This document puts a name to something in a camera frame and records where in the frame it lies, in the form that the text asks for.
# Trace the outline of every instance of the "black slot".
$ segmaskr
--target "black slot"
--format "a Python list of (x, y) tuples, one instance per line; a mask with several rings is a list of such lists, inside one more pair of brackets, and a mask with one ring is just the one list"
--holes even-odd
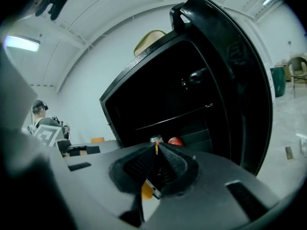
[(69, 168), (70, 171), (76, 171), (76, 170), (83, 169), (83, 168), (86, 168), (86, 167), (89, 167), (89, 166), (91, 166), (90, 163), (84, 162), (84, 163), (69, 165), (68, 168)]
[(236, 182), (227, 185), (228, 190), (241, 205), (248, 218), (251, 221), (263, 216), (267, 209), (254, 197), (254, 195), (243, 186), (242, 183)]

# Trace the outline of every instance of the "open lid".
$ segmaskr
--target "open lid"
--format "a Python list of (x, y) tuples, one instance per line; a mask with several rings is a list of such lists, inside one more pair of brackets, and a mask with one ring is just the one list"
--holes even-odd
[(271, 91), (258, 52), (210, 0), (178, 4), (170, 19), (173, 31), (128, 64), (100, 98), (116, 139), (127, 147), (155, 134), (165, 141), (189, 137), (194, 147), (199, 141), (204, 151), (257, 174), (272, 129)]

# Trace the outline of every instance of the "arched ceiling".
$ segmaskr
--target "arched ceiling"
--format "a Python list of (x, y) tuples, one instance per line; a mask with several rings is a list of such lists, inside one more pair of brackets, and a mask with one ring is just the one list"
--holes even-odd
[[(38, 52), (9, 48), (8, 54), (30, 85), (61, 88), (80, 56), (101, 35), (138, 13), (186, 0), (69, 0), (56, 21), (45, 12), (18, 22), (10, 31), (41, 42)], [(255, 21), (282, 1), (263, 7), (264, 0), (213, 0)]]

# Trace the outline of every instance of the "white wall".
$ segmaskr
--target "white wall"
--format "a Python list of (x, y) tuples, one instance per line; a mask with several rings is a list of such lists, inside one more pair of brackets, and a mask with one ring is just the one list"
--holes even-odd
[(266, 16), (260, 21), (259, 28), (273, 63), (288, 59), (290, 52), (307, 52), (306, 32), (288, 5), (283, 4)]
[[(58, 95), (56, 93), (56, 88), (54, 87), (39, 87), (32, 86), (32, 89), (37, 93), (37, 99), (45, 102), (48, 106), (46, 111), (47, 116), (57, 116), (60, 120), (63, 119), (61, 115), (61, 108), (58, 103)], [(31, 106), (29, 107), (29, 114), (24, 122), (23, 127), (28, 127), (31, 124)]]
[(134, 17), (100, 41), (76, 66), (59, 92), (61, 114), (71, 126), (72, 143), (91, 138), (114, 139), (99, 98), (113, 79), (133, 60), (133, 50), (150, 30), (171, 31), (169, 11), (159, 8)]

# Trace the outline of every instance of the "person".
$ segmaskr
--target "person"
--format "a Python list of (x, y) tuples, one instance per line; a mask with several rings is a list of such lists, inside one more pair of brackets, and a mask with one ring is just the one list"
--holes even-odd
[(32, 106), (34, 114), (34, 126), (38, 128), (40, 125), (49, 125), (54, 127), (61, 127), (63, 135), (65, 136), (69, 131), (69, 126), (62, 126), (50, 117), (46, 117), (46, 110), (48, 106), (41, 100), (36, 100)]

